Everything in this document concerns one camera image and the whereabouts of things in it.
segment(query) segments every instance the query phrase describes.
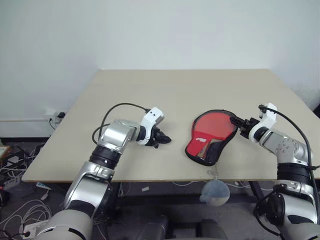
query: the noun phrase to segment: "table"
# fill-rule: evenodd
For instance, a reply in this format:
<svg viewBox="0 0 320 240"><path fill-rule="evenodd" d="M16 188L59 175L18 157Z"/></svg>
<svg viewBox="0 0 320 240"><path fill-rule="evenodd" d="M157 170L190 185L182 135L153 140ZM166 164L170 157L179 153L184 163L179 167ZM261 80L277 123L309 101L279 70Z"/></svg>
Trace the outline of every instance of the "table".
<svg viewBox="0 0 320 240"><path fill-rule="evenodd" d="M313 165L320 165L320 120L292 90L268 69L219 70L101 70L78 97L49 138L22 180L71 182L95 148L93 130L113 105L130 102L158 107L165 115L159 128L172 142L158 149L129 143L120 158L113 181L204 181L211 167L186 157L191 126L201 113L225 109L238 117L258 118L260 103L273 103L308 137ZM140 122L144 112L132 106L116 108L107 119ZM303 141L299 133L277 116L279 131ZM237 134L217 163L222 180L273 180L276 157Z"/></svg>

